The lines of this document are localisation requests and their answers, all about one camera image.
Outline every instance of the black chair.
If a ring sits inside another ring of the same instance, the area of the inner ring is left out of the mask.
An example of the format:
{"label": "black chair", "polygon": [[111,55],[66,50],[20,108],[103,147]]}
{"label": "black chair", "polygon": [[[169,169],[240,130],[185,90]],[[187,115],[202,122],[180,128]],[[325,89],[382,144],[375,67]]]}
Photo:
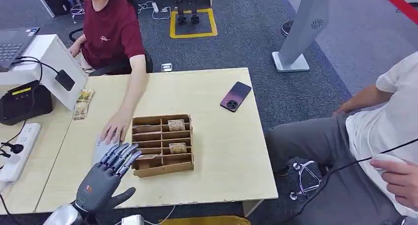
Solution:
{"label": "black chair", "polygon": [[[129,3],[132,4],[134,7],[135,12],[138,14],[138,3],[137,0],[128,0]],[[75,42],[75,38],[73,37],[74,34],[83,31],[83,28],[76,29],[69,34],[69,38],[71,41]],[[145,62],[146,62],[146,72],[152,73],[154,69],[154,65],[149,53],[145,50]],[[124,75],[131,73],[131,66],[129,63],[115,63],[108,66],[103,66],[89,74],[89,76],[100,76],[100,75]]]}
{"label": "black chair", "polygon": [[[299,195],[303,195],[306,198],[309,198],[308,192],[316,190],[319,188],[319,186],[321,185],[321,181],[322,179],[320,179],[317,175],[315,175],[315,173],[313,173],[308,166],[311,164],[314,164],[316,162],[314,161],[308,161],[306,163],[297,163],[295,162],[292,167],[293,169],[297,170],[299,173],[299,182],[298,182],[298,186],[299,186],[299,191],[298,192],[291,192],[289,197],[292,200],[297,200]],[[332,165],[326,165],[326,164],[321,164],[321,163],[317,163],[318,165],[318,169],[319,169],[319,173],[321,174],[321,177],[325,177],[325,175],[328,173],[329,169],[332,167]],[[317,180],[317,183],[311,187],[305,188],[303,186],[302,183],[302,174],[303,172],[308,172],[315,180]]]}

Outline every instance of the cardboard compartment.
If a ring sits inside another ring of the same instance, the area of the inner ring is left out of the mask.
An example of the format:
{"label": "cardboard compartment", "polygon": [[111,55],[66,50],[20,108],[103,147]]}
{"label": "cardboard compartment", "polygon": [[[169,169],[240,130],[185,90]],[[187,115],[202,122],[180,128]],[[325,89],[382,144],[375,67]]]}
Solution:
{"label": "cardboard compartment", "polygon": [[132,120],[132,126],[144,126],[144,125],[161,125],[161,117],[148,116],[148,117],[135,117]]}
{"label": "cardboard compartment", "polygon": [[192,146],[191,138],[163,140],[161,142],[161,145],[163,148],[168,148],[169,144],[173,144],[173,143],[186,143],[186,147]]}
{"label": "cardboard compartment", "polygon": [[162,157],[158,156],[152,159],[137,159],[132,164],[132,167],[137,170],[148,169],[162,166]]}
{"label": "cardboard compartment", "polygon": [[[163,151],[163,155],[170,155],[171,154],[170,148],[162,148],[162,151]],[[186,147],[186,151],[187,151],[187,153],[191,153],[192,152],[192,147]]]}
{"label": "cardboard compartment", "polygon": [[138,150],[141,150],[142,154],[161,154],[162,153],[162,148],[144,148],[144,149],[138,149]]}
{"label": "cardboard compartment", "polygon": [[143,148],[161,148],[161,141],[157,140],[157,141],[147,141],[147,142],[140,142],[138,143],[138,148],[139,149],[143,149]]}
{"label": "cardboard compartment", "polygon": [[192,161],[191,153],[171,154],[163,156],[163,165],[173,165]]}
{"label": "cardboard compartment", "polygon": [[[190,123],[185,123],[184,127],[186,130],[190,130]],[[161,126],[162,132],[170,132],[169,125],[162,125]]]}
{"label": "cardboard compartment", "polygon": [[184,120],[184,123],[190,123],[189,115],[163,115],[161,116],[162,125],[168,125],[169,120]]}
{"label": "cardboard compartment", "polygon": [[161,140],[161,134],[133,135],[132,143],[141,143],[143,141]]}
{"label": "cardboard compartment", "polygon": [[[183,119],[186,130],[169,131],[168,121]],[[132,164],[134,175],[150,177],[193,170],[193,136],[189,115],[136,117],[132,121],[132,143],[139,144],[142,154],[159,154],[152,159],[137,159]],[[169,144],[185,143],[186,153],[171,154]]]}
{"label": "cardboard compartment", "polygon": [[173,131],[173,132],[164,132],[161,135],[162,135],[163,140],[184,139],[184,138],[190,138],[191,132],[190,132],[190,130]]}
{"label": "cardboard compartment", "polygon": [[136,126],[132,128],[132,134],[159,134],[161,126]]}

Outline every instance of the wooden table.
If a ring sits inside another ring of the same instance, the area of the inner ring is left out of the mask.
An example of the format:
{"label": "wooden table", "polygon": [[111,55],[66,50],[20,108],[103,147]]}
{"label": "wooden table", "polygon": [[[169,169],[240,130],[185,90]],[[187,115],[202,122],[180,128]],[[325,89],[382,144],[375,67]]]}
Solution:
{"label": "wooden table", "polygon": [[[0,96],[13,87],[15,86],[0,86]],[[28,120],[28,123],[41,124],[42,129],[18,182],[9,185],[1,193],[11,213],[21,214],[35,211],[71,119],[72,112],[58,102],[50,114]],[[15,136],[21,127],[22,123],[14,126],[0,124],[0,142],[5,142]],[[0,165],[3,165],[3,160],[4,158],[0,157]],[[0,215],[3,214],[6,214],[6,211],[0,204]]]}
{"label": "wooden table", "polygon": [[[37,212],[74,200],[97,135],[118,110],[128,79],[89,78],[86,88],[96,93],[87,119],[71,123]],[[248,216],[263,199],[278,197],[253,92],[236,113],[219,105],[236,81],[251,85],[247,68],[150,74],[134,116],[190,114],[195,168],[141,179],[128,172],[116,193],[132,186],[137,191],[120,208],[244,201]]]}

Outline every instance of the red stripe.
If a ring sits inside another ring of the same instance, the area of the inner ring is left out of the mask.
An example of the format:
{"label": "red stripe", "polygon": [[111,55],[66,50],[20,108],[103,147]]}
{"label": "red stripe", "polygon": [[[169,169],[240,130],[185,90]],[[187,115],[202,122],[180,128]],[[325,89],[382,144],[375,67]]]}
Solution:
{"label": "red stripe", "polygon": [[418,24],[418,11],[404,0],[388,0],[401,10],[408,18]]}

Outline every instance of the white monitor stand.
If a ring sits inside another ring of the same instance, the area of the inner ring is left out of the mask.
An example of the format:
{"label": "white monitor stand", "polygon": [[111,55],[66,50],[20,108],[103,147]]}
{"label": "white monitor stand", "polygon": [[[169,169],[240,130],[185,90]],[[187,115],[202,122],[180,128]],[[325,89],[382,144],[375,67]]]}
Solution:
{"label": "white monitor stand", "polygon": [[329,0],[301,0],[290,33],[280,51],[273,52],[278,72],[308,71],[302,54],[325,28],[329,19]]}
{"label": "white monitor stand", "polygon": [[[57,35],[38,35],[23,53],[50,65],[57,71],[64,70],[75,82],[71,91],[66,91],[56,80],[55,73],[44,66],[41,84],[44,85],[68,110],[73,111],[75,101],[87,82],[87,75],[78,66]],[[0,73],[0,85],[21,85],[38,80],[40,65],[38,63],[17,64],[9,72]]]}

